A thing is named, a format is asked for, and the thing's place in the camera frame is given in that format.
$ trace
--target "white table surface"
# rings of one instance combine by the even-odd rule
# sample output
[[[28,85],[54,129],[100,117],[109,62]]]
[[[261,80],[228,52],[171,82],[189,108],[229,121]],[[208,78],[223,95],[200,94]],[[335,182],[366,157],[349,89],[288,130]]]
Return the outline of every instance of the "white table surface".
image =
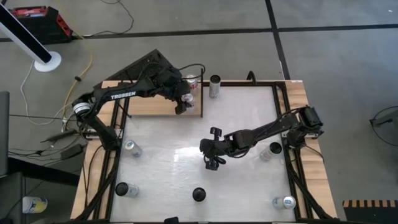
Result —
[[[259,142],[241,159],[226,156],[218,171],[206,170],[200,140],[212,139],[211,127],[223,135],[254,129],[277,117],[271,87],[222,87],[220,97],[203,94],[203,118],[196,116],[134,116],[126,121],[123,142],[132,139],[143,150],[140,158],[122,151],[117,183],[140,188],[136,198],[114,196],[112,222],[292,221],[293,210],[276,210],[272,199],[290,195],[283,153],[264,162],[259,153],[273,136]],[[192,198],[195,188],[206,199]]]

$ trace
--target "wooden table frame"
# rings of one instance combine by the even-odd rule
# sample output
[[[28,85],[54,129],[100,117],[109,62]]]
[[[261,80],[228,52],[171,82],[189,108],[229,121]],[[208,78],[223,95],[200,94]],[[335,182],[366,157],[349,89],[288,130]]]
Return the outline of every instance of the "wooden table frame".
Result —
[[[253,86],[254,81],[250,80],[229,80],[222,82],[223,86]],[[208,82],[204,81],[203,86],[208,86]],[[271,86],[274,94],[275,107],[277,114],[280,115],[286,110],[298,108],[308,104],[307,96],[305,94],[304,86],[301,81],[257,81],[256,86]],[[106,103],[100,111],[98,117],[106,124],[113,127],[124,127],[126,122],[126,115],[119,108],[119,103],[128,108],[128,100],[112,101]],[[306,139],[307,145],[320,151],[318,141],[314,139]],[[84,169],[88,173],[91,158],[95,150],[100,146],[100,141],[95,140],[89,143],[84,161]],[[286,153],[285,162],[290,162],[291,158],[296,158],[298,154],[292,151]],[[110,172],[113,164],[118,167],[120,153],[105,152],[99,150],[97,156],[93,159],[92,170],[90,175],[90,186],[88,189],[88,201],[94,197],[98,190],[98,186],[103,183],[105,177]],[[300,178],[305,180],[303,184],[311,192],[317,202],[324,208],[324,210],[331,216],[336,216],[336,211],[331,197],[330,188],[326,171],[322,159],[313,152],[302,149],[302,155],[296,159],[294,164],[295,170],[298,172]],[[110,219],[113,192],[116,183],[116,178],[111,185],[106,189],[102,196],[99,205],[96,206],[89,219]],[[298,187],[293,180],[289,179],[290,189],[292,195],[297,199],[297,207],[295,209],[295,217],[297,218],[312,218],[314,217],[312,209],[309,207],[306,200],[303,198]],[[75,203],[71,218],[76,218],[84,209],[85,201],[85,185],[84,177],[80,176],[78,190],[76,192]]]

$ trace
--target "black chair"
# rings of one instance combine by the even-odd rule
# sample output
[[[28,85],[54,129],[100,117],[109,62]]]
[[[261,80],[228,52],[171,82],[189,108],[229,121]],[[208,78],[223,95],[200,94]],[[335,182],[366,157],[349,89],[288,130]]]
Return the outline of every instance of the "black chair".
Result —
[[[24,177],[77,186],[79,175],[8,157],[9,93],[0,92],[0,224],[25,223]]]

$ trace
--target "black cylinder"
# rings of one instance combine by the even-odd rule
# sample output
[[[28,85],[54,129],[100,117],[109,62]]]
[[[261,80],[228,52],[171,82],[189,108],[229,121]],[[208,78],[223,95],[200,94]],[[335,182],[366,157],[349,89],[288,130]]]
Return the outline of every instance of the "black cylinder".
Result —
[[[279,154],[280,152],[282,152],[282,146],[279,143],[277,143],[277,142],[271,143],[269,145],[269,149],[274,154]]]
[[[195,190],[193,190],[192,197],[197,202],[203,201],[206,198],[205,189],[197,187]]]

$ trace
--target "yellow cable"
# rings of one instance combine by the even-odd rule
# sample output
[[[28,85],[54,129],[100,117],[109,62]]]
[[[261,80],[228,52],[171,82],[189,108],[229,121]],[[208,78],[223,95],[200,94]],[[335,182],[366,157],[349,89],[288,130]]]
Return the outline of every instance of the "yellow cable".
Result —
[[[66,16],[66,18],[68,19],[68,21],[70,22],[70,23],[72,23],[72,26],[75,26],[75,23],[73,22],[73,20],[72,20],[72,17],[71,16],[69,16],[69,14],[68,14],[68,12],[65,10],[65,8],[60,4],[60,2],[59,2],[59,0],[55,0],[55,4],[58,6],[58,8],[62,11],[62,15],[64,16],[64,15],[67,15]],[[90,62],[88,63],[88,65],[87,65],[87,67],[84,69],[84,71],[82,71],[81,73],[80,73],[80,75],[78,76],[78,77],[82,77],[83,75],[85,75],[86,73],[87,73],[87,71],[91,68],[91,66],[92,66],[92,64],[93,64],[93,50],[89,47],[89,45],[87,44],[87,40],[82,36],[82,35],[80,35],[78,32],[76,32],[76,30],[73,30],[74,31],[74,33],[80,38],[80,39],[82,39],[83,40],[83,42],[85,43],[85,47],[87,48],[87,50],[89,50],[90,51]],[[69,89],[69,92],[68,92],[68,95],[67,95],[67,97],[65,98],[65,102],[63,103],[63,105],[65,106],[67,103],[68,103],[68,100],[69,100],[69,97],[70,97],[70,95],[71,95],[71,93],[72,93],[72,91],[73,91],[73,89],[74,89],[74,87],[75,87],[75,85],[77,84],[77,80],[75,80],[74,82],[73,82],[73,85],[70,87],[70,89]],[[62,117],[65,117],[65,108],[63,109],[63,114],[62,114]]]

